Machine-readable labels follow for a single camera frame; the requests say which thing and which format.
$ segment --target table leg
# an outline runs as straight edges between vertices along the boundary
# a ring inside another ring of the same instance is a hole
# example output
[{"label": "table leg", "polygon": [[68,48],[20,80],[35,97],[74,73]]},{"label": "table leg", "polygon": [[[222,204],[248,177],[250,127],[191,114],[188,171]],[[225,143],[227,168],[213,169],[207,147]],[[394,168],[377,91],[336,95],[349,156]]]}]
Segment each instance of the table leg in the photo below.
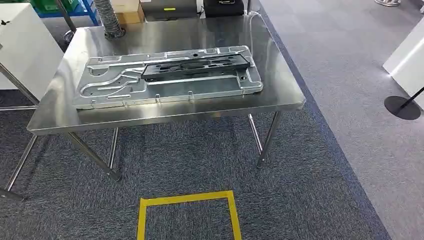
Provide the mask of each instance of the table leg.
[{"label": "table leg", "polygon": [[113,138],[112,138],[112,146],[110,147],[110,154],[109,154],[109,168],[114,167],[114,159],[115,159],[115,150],[117,149],[117,140],[118,140],[118,131],[119,128],[115,127],[113,130]]},{"label": "table leg", "polygon": [[7,198],[7,199],[13,199],[13,200],[17,200],[17,201],[23,201],[24,197],[21,195],[18,195],[14,192],[11,191],[6,191],[3,188],[0,188],[0,196],[3,198]]},{"label": "table leg", "polygon": [[248,117],[249,117],[250,127],[252,128],[254,140],[256,142],[257,150],[259,151],[259,154],[261,154],[262,153],[262,143],[261,143],[261,139],[259,138],[258,130],[256,130],[255,121],[253,120],[252,114],[249,114]]},{"label": "table leg", "polygon": [[14,192],[11,192],[13,185],[15,184],[16,179],[18,178],[19,173],[22,170],[22,167],[24,166],[25,162],[27,161],[28,156],[30,155],[31,150],[33,149],[34,143],[37,140],[36,135],[32,135],[31,140],[29,140],[28,145],[26,145],[25,150],[23,151],[22,156],[20,157],[19,163],[17,164],[16,168],[13,171],[12,176],[9,179],[9,182],[7,183],[7,186],[5,189],[0,188],[0,197],[3,198],[10,198],[18,201],[23,201],[24,197],[21,195],[18,195]]},{"label": "table leg", "polygon": [[270,149],[271,142],[277,131],[277,128],[280,125],[282,112],[276,111],[274,118],[272,119],[271,127],[269,128],[268,135],[266,136],[265,143],[263,144],[262,151],[260,152],[259,160],[257,162],[257,167],[260,169],[265,163],[265,158],[267,157],[268,150]]},{"label": "table leg", "polygon": [[69,132],[66,135],[76,147],[87,154],[111,179],[115,181],[121,179],[121,174],[114,172],[75,132]]}]

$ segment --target white cabinet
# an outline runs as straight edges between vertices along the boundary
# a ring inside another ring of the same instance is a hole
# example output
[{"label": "white cabinet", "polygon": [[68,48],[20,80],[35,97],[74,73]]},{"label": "white cabinet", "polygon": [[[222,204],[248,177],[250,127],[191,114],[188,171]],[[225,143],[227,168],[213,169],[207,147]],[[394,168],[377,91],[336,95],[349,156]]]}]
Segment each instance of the white cabinet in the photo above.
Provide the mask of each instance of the white cabinet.
[{"label": "white cabinet", "polygon": [[[29,3],[0,4],[1,20],[0,63],[40,100],[64,54]],[[1,75],[0,89],[11,88]]]}]

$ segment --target metal pole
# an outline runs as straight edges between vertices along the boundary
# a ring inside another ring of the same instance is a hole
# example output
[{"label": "metal pole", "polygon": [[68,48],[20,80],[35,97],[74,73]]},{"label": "metal pole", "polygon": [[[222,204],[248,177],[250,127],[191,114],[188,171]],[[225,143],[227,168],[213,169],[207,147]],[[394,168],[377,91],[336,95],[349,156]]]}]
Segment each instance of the metal pole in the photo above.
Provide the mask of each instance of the metal pole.
[{"label": "metal pole", "polygon": [[259,138],[258,131],[256,130],[255,121],[253,120],[252,114],[248,115],[250,127],[252,128],[254,140],[256,141],[257,150],[259,151],[259,154],[262,153],[262,144],[261,139]]},{"label": "metal pole", "polygon": [[32,135],[31,140],[29,140],[28,145],[26,145],[26,148],[23,151],[22,156],[20,157],[19,163],[17,164],[16,168],[14,169],[12,177],[10,178],[9,183],[7,184],[7,187],[6,187],[7,191],[10,191],[12,189],[12,187],[13,187],[15,181],[16,181],[16,178],[18,177],[19,173],[22,170],[22,167],[25,164],[25,161],[28,158],[28,155],[30,155],[31,150],[33,149],[33,146],[34,146],[34,143],[37,140],[37,137],[38,136],[36,136],[36,135]]},{"label": "metal pole", "polygon": [[36,105],[32,106],[2,106],[0,107],[0,112],[2,111],[18,111],[18,110],[34,110],[37,109]]},{"label": "metal pole", "polygon": [[66,11],[63,3],[61,0],[54,0],[57,4],[57,7],[59,8],[60,13],[62,14],[63,18],[66,21],[66,24],[69,26],[69,29],[75,33],[77,31],[77,28],[75,27],[74,23],[71,20],[71,17],[69,17],[68,12]]},{"label": "metal pole", "polygon": [[40,101],[1,62],[0,73],[9,79],[34,105],[39,104]]},{"label": "metal pole", "polygon": [[260,153],[259,161],[257,162],[257,167],[262,168],[265,162],[265,158],[267,157],[268,150],[270,149],[271,142],[273,140],[274,135],[276,134],[276,131],[280,125],[281,117],[282,117],[281,111],[276,111],[274,114],[274,118],[272,119],[271,127],[269,128],[268,135],[266,136],[265,143],[263,144],[263,150]]},{"label": "metal pole", "polygon": [[247,14],[252,11],[252,0],[247,0]]},{"label": "metal pole", "polygon": [[93,150],[91,150],[90,147],[77,136],[77,134],[75,134],[75,132],[69,132],[66,135],[76,147],[78,147],[83,153],[87,154],[95,162],[95,164],[109,175],[111,179],[115,181],[119,181],[121,179],[121,175],[110,169],[108,165]]},{"label": "metal pole", "polygon": [[109,154],[109,168],[111,169],[114,166],[115,150],[117,149],[118,131],[119,127],[115,127],[115,129],[113,130],[112,146],[110,148]]},{"label": "metal pole", "polygon": [[420,95],[422,92],[424,92],[424,87],[421,88],[417,93],[415,93],[410,99],[408,99],[402,106],[399,107],[399,111],[402,110],[404,107],[406,107],[408,104],[410,104],[418,95]]}]

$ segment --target stanchion base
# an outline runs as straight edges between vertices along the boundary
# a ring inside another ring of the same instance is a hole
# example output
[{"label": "stanchion base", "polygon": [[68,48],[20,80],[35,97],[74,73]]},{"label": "stanchion base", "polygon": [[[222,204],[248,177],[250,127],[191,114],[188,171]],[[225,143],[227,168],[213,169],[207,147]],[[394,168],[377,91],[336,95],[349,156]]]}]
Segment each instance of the stanchion base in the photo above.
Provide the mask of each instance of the stanchion base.
[{"label": "stanchion base", "polygon": [[391,0],[391,1],[387,1],[387,0],[374,0],[374,2],[386,6],[386,7],[397,7],[401,4],[401,1],[396,1],[396,0]]},{"label": "stanchion base", "polygon": [[408,99],[401,96],[389,96],[384,100],[385,108],[395,115],[398,118],[405,120],[415,120],[421,116],[420,107],[411,102],[406,105],[404,108],[400,109],[402,104],[404,104]]}]

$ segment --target green bin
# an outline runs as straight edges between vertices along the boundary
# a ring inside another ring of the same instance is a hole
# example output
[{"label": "green bin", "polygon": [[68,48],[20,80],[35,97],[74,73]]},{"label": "green bin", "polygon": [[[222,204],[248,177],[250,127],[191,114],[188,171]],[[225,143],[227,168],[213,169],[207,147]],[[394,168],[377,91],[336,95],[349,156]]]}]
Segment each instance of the green bin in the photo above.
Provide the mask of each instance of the green bin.
[{"label": "green bin", "polygon": [[[72,12],[78,5],[78,0],[61,0],[63,6],[66,11]],[[55,0],[31,0],[31,4],[33,7],[37,8],[37,10],[42,14],[50,14],[59,12],[58,5]]]}]

